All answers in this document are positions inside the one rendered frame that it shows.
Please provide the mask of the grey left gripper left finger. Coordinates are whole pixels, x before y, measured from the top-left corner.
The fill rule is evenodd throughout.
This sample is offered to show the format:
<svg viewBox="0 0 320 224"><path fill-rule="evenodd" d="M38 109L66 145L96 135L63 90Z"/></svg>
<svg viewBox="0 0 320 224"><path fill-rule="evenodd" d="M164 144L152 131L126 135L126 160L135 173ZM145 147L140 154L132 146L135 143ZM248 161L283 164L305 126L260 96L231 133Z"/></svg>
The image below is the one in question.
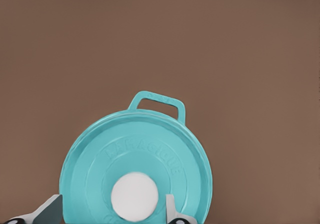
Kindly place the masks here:
<svg viewBox="0 0 320 224"><path fill-rule="evenodd" d="M52 195L35 211L13 217L1 224L61 224L63 219L63 196Z"/></svg>

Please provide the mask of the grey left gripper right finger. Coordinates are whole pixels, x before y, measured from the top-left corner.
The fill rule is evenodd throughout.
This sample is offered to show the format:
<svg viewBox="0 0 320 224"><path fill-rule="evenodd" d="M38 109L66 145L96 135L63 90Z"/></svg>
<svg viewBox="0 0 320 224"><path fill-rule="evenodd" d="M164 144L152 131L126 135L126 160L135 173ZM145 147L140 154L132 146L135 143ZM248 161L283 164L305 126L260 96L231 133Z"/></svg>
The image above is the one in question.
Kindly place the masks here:
<svg viewBox="0 0 320 224"><path fill-rule="evenodd" d="M166 224L198 224L197 220L176 210L173 194L165 196Z"/></svg>

